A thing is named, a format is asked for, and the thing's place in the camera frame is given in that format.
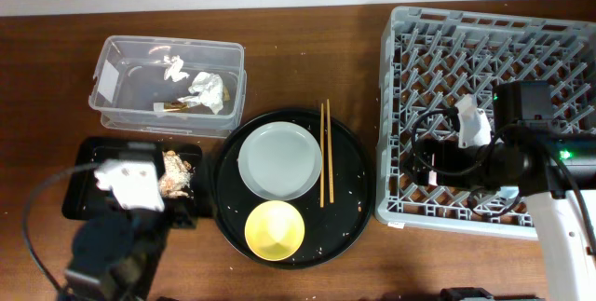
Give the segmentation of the blue cup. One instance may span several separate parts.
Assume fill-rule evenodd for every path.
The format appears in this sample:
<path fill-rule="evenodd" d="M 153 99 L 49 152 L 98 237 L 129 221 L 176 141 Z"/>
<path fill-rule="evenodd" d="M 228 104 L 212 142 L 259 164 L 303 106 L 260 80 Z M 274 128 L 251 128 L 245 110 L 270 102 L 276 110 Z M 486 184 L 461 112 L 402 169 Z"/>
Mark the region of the blue cup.
<path fill-rule="evenodd" d="M 501 186 L 497 195 L 502 199 L 515 199 L 519 195 L 519 188 L 517 186 Z"/>

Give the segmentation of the grey plate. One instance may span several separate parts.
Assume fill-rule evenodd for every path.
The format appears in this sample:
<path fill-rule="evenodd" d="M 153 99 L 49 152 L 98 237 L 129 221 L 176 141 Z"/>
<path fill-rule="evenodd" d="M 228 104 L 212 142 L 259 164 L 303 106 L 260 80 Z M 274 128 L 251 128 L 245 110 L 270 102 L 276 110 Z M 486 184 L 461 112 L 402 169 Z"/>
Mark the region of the grey plate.
<path fill-rule="evenodd" d="M 318 181 L 318 141 L 302 126 L 271 122 L 251 132 L 240 146 L 238 170 L 244 185 L 266 200 L 288 201 L 307 193 Z"/>

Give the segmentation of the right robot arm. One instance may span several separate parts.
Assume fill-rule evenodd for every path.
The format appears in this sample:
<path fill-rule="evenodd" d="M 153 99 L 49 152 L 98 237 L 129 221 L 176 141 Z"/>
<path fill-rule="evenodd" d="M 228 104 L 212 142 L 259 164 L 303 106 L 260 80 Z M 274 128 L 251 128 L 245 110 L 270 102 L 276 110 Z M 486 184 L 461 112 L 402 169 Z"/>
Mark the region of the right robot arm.
<path fill-rule="evenodd" d="M 546 81 L 516 81 L 493 89 L 494 120 L 474 105 L 441 109 L 454 120 L 457 141 L 412 137 L 401 171 L 416 185 L 479 193 L 515 187 L 535 226 L 554 300 L 595 297 L 595 137 L 555 129 Z"/>

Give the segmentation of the food scraps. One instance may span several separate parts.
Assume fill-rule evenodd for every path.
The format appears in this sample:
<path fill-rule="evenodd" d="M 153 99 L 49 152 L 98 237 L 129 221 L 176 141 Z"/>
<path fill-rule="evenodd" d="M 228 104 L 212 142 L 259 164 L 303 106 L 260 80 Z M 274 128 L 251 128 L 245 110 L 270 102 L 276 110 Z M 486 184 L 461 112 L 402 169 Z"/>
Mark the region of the food scraps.
<path fill-rule="evenodd" d="M 192 166 L 174 151 L 163 153 L 165 173 L 159 179 L 159 191 L 163 198 L 189 198 L 186 188 L 192 179 Z"/>

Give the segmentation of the small white paper scrap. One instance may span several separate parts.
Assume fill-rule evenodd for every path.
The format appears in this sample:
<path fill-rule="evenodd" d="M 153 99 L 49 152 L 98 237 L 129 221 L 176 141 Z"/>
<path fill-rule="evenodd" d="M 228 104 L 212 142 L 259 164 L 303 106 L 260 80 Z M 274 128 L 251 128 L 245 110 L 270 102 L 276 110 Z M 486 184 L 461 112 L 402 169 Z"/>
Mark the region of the small white paper scrap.
<path fill-rule="evenodd" d="M 183 79 L 188 78 L 190 75 L 183 72 L 184 61 L 178 56 L 166 55 L 163 58 L 164 63 L 167 65 L 164 72 L 164 79 L 171 80 L 172 82 L 179 82 Z"/>

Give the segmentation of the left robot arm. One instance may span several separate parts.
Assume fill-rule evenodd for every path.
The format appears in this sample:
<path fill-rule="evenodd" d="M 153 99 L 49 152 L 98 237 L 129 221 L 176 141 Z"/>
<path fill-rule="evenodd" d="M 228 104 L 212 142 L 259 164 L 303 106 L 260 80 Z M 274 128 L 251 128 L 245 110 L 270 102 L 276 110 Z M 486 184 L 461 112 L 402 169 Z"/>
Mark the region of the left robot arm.
<path fill-rule="evenodd" d="M 143 300 L 149 293 L 172 229 L 194 229 L 198 200 L 191 180 L 187 197 L 166 198 L 165 211 L 129 210 L 97 187 L 92 171 L 70 178 L 62 215 L 81 220 L 66 268 L 65 297 L 79 300 Z"/>

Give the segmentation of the brown snack wrapper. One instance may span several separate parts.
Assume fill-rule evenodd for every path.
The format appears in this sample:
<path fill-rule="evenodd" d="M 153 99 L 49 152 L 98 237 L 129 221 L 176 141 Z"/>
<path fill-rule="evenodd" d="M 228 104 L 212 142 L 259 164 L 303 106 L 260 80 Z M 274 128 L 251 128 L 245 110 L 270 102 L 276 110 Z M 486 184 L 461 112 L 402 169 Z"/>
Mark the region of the brown snack wrapper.
<path fill-rule="evenodd" d="M 185 96 L 174 102 L 153 103 L 155 112 L 177 112 L 188 110 L 198 106 L 204 106 L 211 110 L 214 115 L 218 115 L 224 108 L 224 103 L 230 100 L 227 87 L 214 89 L 204 89 L 197 94 Z"/>

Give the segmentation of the white napkin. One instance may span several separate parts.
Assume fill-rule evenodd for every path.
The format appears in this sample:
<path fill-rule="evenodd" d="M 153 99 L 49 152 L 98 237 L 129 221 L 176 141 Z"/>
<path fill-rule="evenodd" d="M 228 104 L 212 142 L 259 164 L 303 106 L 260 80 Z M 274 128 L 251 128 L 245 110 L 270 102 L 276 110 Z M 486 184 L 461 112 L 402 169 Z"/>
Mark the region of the white napkin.
<path fill-rule="evenodd" d="M 217 74 L 200 72 L 188 91 L 190 95 L 179 98 L 178 102 L 188 107 L 206 106 L 214 115 L 224 108 L 224 83 Z"/>

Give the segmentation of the yellow bowl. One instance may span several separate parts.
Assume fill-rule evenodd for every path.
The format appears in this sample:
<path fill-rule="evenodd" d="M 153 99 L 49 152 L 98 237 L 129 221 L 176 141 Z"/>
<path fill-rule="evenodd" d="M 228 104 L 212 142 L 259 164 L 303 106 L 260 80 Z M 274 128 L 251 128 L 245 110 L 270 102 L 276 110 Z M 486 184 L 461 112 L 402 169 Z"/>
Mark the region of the yellow bowl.
<path fill-rule="evenodd" d="M 250 250 L 266 261 L 281 261 L 294 255 L 305 238 L 305 222 L 290 203 L 270 200 L 249 214 L 244 237 Z"/>

